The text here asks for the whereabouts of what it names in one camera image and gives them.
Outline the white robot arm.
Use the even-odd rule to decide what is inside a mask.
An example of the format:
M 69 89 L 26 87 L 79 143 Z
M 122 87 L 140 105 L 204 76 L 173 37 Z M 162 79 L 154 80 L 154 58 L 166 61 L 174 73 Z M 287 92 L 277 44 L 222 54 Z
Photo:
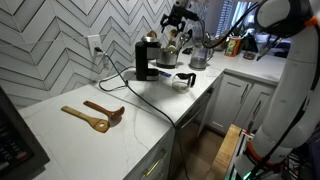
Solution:
M 256 180 L 304 144 L 320 121 L 320 0 L 252 0 L 257 28 L 291 46 L 267 115 L 235 168 Z

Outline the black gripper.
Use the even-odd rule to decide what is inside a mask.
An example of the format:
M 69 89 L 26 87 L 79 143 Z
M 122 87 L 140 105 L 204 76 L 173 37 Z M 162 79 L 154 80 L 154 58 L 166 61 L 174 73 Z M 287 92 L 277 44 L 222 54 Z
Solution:
M 160 25 L 162 27 L 161 32 L 164 32 L 166 26 L 173 26 L 176 28 L 177 32 L 180 33 L 183 32 L 186 24 L 183 19 L 198 21 L 199 16 L 190 11 L 190 7 L 190 1 L 176 1 L 172 6 L 170 14 L 164 14 L 160 20 Z

